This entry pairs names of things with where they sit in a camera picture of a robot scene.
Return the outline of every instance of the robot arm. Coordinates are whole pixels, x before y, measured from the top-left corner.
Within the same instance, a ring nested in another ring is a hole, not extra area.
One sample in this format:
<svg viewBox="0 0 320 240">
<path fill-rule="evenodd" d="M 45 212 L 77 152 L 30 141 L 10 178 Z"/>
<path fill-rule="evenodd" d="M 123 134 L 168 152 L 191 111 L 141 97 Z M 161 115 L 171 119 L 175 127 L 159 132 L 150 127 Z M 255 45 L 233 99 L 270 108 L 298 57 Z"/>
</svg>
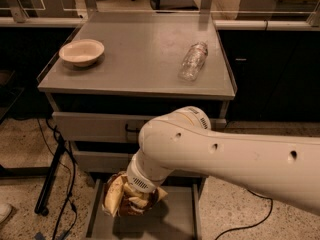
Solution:
<svg viewBox="0 0 320 240">
<path fill-rule="evenodd" d="M 174 170 L 214 176 L 320 215 L 320 138 L 214 132 L 198 108 L 149 121 L 127 170 L 129 184 L 152 192 Z"/>
</svg>

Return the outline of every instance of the black metal stand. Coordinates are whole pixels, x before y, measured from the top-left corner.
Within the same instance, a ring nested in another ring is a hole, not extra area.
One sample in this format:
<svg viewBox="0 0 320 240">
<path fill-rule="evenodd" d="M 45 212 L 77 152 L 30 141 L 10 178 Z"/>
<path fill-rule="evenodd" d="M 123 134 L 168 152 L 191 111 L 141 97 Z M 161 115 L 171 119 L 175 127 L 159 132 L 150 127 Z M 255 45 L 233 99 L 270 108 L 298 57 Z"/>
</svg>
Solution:
<svg viewBox="0 0 320 240">
<path fill-rule="evenodd" d="M 59 140 L 58 140 L 58 147 L 56 149 L 53 160 L 52 160 L 51 165 L 49 167 L 49 171 L 47 173 L 46 180 L 45 180 L 44 185 L 42 187 L 36 208 L 34 209 L 34 212 L 36 214 L 41 213 L 41 215 L 47 216 L 49 213 L 49 210 L 47 208 L 47 201 L 49 198 L 48 196 L 50 195 L 50 192 L 51 192 L 53 178 L 54 178 L 56 169 L 58 167 L 60 157 L 63 155 L 64 152 L 65 152 L 64 139 L 60 135 Z"/>
</svg>

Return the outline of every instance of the plastic water bottle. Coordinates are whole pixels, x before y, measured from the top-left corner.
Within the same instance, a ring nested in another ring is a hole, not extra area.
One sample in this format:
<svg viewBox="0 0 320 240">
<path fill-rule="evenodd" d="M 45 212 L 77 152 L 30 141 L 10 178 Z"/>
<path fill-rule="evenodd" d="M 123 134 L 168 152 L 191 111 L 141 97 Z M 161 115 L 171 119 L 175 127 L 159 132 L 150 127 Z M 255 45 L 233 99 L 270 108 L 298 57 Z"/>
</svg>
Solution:
<svg viewBox="0 0 320 240">
<path fill-rule="evenodd" d="M 187 81 L 196 80 L 207 56 L 208 45 L 205 42 L 192 45 L 182 61 L 178 76 Z"/>
</svg>

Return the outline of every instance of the black cable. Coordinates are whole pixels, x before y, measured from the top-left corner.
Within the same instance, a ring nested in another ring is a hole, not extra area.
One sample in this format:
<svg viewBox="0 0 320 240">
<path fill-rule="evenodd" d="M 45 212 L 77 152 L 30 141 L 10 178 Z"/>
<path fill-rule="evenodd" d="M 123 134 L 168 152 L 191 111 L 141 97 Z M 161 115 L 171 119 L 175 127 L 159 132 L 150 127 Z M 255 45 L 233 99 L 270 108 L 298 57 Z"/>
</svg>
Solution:
<svg viewBox="0 0 320 240">
<path fill-rule="evenodd" d="M 66 196 L 66 198 L 65 198 L 65 200 L 64 200 L 64 203 L 63 203 L 62 208 L 61 208 L 61 210 L 60 210 L 60 213 L 59 213 L 59 216 L 58 216 L 58 219 L 57 219 L 57 222 L 56 222 L 54 231 L 53 231 L 52 240 L 54 240 L 55 237 L 56 237 L 56 234 L 57 234 L 57 231 L 58 231 L 58 226 L 59 226 L 59 224 L 60 224 L 60 220 L 61 220 L 62 214 L 63 214 L 64 209 L 66 208 L 66 205 L 67 205 L 68 202 L 71 203 L 71 208 L 72 208 L 72 210 L 75 212 L 76 217 L 75 217 L 75 220 L 74 220 L 73 224 L 71 225 L 71 227 L 67 230 L 67 233 L 70 232 L 70 230 L 72 229 L 72 227 L 74 226 L 74 224 L 76 223 L 76 220 L 77 220 L 77 210 L 76 210 L 76 207 L 75 207 L 75 205 L 70 201 L 70 197 L 72 196 L 72 189 L 73 189 L 73 186 L 74 186 L 75 176 L 76 176 L 76 165 L 75 165 L 74 158 L 73 158 L 73 156 L 72 156 L 71 151 L 69 151 L 69 150 L 66 149 L 66 148 L 65 148 L 65 151 L 66 151 L 66 153 L 69 155 L 70 160 L 72 161 L 72 165 L 73 165 L 73 175 L 72 175 L 72 181 L 71 181 L 71 184 L 70 184 L 69 191 L 68 191 L 67 196 Z M 65 234 L 63 235 L 62 239 L 65 239 L 65 238 L 67 237 L 67 233 L 65 233 Z"/>
<path fill-rule="evenodd" d="M 42 129 L 42 127 L 41 127 L 41 124 L 40 124 L 40 121 L 39 121 L 38 118 L 37 118 L 37 122 L 38 122 L 38 125 L 39 125 L 39 128 L 40 128 L 40 132 L 41 132 L 41 134 L 42 134 L 43 140 L 44 140 L 47 148 L 49 149 L 50 153 L 51 153 L 52 155 L 54 155 L 53 152 L 51 151 L 51 149 L 50 149 L 50 147 L 49 147 L 46 139 L 45 139 L 45 136 L 44 136 L 44 133 L 43 133 L 43 129 Z M 47 123 L 47 126 L 53 131 L 53 137 L 54 137 L 54 139 L 57 141 L 57 143 L 59 144 L 60 132 L 57 130 L 57 126 L 52 127 L 52 126 L 49 124 L 48 119 L 46 119 L 46 123 Z M 67 205 L 68 202 L 69 202 L 70 205 L 71 205 L 72 211 L 75 213 L 75 219 L 74 219 L 73 223 L 71 224 L 70 228 L 69 228 L 66 232 L 63 233 L 62 237 L 60 237 L 61 240 L 65 239 L 65 238 L 68 236 L 68 234 L 70 233 L 71 229 L 72 229 L 73 226 L 75 225 L 75 223 L 76 223 L 76 221 L 77 221 L 77 218 L 78 218 L 77 208 L 76 208 L 76 206 L 74 205 L 74 203 L 72 203 L 72 202 L 70 201 L 70 197 L 72 196 L 72 189 L 73 189 L 74 182 L 75 182 L 75 176 L 76 176 L 76 161 L 75 161 L 75 158 L 73 157 L 73 154 L 72 154 L 70 142 L 69 142 L 69 150 L 68 150 L 66 147 L 64 147 L 64 151 L 68 154 L 68 156 L 69 156 L 69 158 L 70 158 L 70 160 L 71 160 L 71 162 L 72 162 L 73 173 L 72 173 L 72 180 L 71 180 L 71 182 L 70 182 L 71 170 L 69 169 L 69 167 L 67 167 L 66 165 L 62 164 L 62 163 L 59 161 L 59 163 L 60 163 L 62 166 L 64 166 L 66 169 L 68 169 L 70 177 L 69 177 L 69 182 L 68 182 L 68 186 L 67 186 L 67 195 L 66 195 L 66 198 L 65 198 L 65 200 L 64 200 L 64 203 L 63 203 L 63 205 L 62 205 L 62 208 L 61 208 L 61 210 L 60 210 L 60 213 L 59 213 L 59 216 L 58 216 L 58 219 L 57 219 L 57 221 L 56 221 L 56 225 L 55 225 L 55 228 L 54 228 L 54 231 L 53 231 L 53 235 L 52 235 L 52 239 L 53 239 L 53 240 L 54 240 L 55 237 L 56 237 L 56 234 L 57 234 L 57 231 L 58 231 L 58 226 L 59 226 L 60 221 L 61 221 L 61 217 L 62 217 L 62 215 L 63 215 L 64 209 L 65 209 L 65 207 L 66 207 L 66 205 Z"/>
<path fill-rule="evenodd" d="M 266 216 L 264 219 L 262 219 L 261 221 L 259 221 L 258 223 L 255 223 L 255 224 L 253 224 L 253 225 L 244 226 L 244 227 L 238 227 L 238 228 L 231 228 L 231 229 L 228 229 L 228 230 L 226 230 L 226 231 L 223 231 L 222 233 L 220 233 L 220 234 L 215 238 L 215 240 L 218 240 L 222 235 L 224 235 L 224 234 L 226 234 L 226 233 L 229 233 L 229 232 L 232 232 L 232 231 L 244 230 L 244 229 L 249 229 L 249 228 L 257 227 L 258 225 L 262 224 L 264 221 L 266 221 L 266 220 L 270 217 L 270 215 L 271 215 L 271 213 L 272 213 L 272 209 L 273 209 L 273 199 L 271 199 L 271 198 L 269 198 L 269 197 L 260 196 L 260 195 L 254 193 L 254 192 L 252 192 L 252 191 L 250 191 L 250 190 L 248 190 L 248 192 L 250 192 L 250 193 L 251 193 L 252 195 L 254 195 L 254 196 L 257 196 L 257 197 L 259 197 L 259 198 L 266 199 L 266 200 L 269 200 L 269 201 L 270 201 L 270 210 L 269 210 L 267 216 Z"/>
<path fill-rule="evenodd" d="M 54 156 L 54 153 L 52 152 L 51 148 L 49 147 L 48 142 L 46 141 L 46 137 L 44 136 L 43 129 L 42 129 L 42 126 L 41 126 L 41 124 L 40 124 L 39 118 L 37 118 L 37 122 L 38 122 L 38 125 L 39 125 L 39 128 L 40 128 L 40 132 L 41 132 L 43 141 L 44 141 L 44 143 L 46 144 L 46 146 L 47 146 L 48 150 L 50 151 L 51 155 Z M 66 168 L 66 169 L 68 170 L 68 172 L 69 172 L 69 175 L 71 175 L 71 171 L 70 171 L 70 169 L 69 169 L 68 166 L 64 165 L 64 164 L 61 163 L 60 161 L 59 161 L 59 164 L 61 164 L 64 168 Z"/>
</svg>

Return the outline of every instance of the floor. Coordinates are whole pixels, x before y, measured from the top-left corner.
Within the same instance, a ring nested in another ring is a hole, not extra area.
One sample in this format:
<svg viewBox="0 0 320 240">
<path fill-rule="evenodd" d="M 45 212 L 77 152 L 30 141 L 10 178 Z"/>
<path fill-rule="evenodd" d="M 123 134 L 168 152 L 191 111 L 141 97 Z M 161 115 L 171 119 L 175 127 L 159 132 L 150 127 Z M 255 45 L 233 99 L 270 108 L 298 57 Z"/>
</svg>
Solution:
<svg viewBox="0 0 320 240">
<path fill-rule="evenodd" d="M 225 13 L 213 13 L 213 17 L 232 18 L 239 1 L 214 0 L 213 10 L 219 11 L 222 8 Z M 149 0 L 99 0 L 97 3 L 101 11 L 117 8 L 150 10 Z M 53 126 L 54 122 L 50 120 L 49 124 Z M 320 124 L 229 122 L 225 132 L 320 137 Z M 57 146 L 53 132 L 44 119 L 18 121 L 7 118 L 0 124 L 0 139 L 0 163 L 5 168 L 48 166 L 53 157 L 52 152 Z M 0 181 L 0 203 L 7 202 L 13 206 L 9 218 L 0 224 L 1 240 L 52 239 L 66 196 L 71 168 L 72 163 L 67 155 L 64 155 L 48 200 L 48 216 L 34 213 L 44 183 L 43 177 Z M 84 225 L 93 193 L 91 178 L 77 168 L 71 197 L 77 208 L 77 220 L 67 239 L 78 240 L 84 236 Z M 240 187 L 209 177 L 200 197 L 199 209 L 203 240 L 209 240 L 215 239 L 221 232 L 230 228 L 253 225 L 261 221 L 269 212 L 270 201 L 257 198 Z M 68 204 L 56 239 L 61 239 L 59 237 L 70 228 L 74 219 L 75 213 Z M 229 232 L 219 239 L 320 239 L 320 217 L 274 201 L 270 217 L 262 224 L 246 230 Z"/>
</svg>

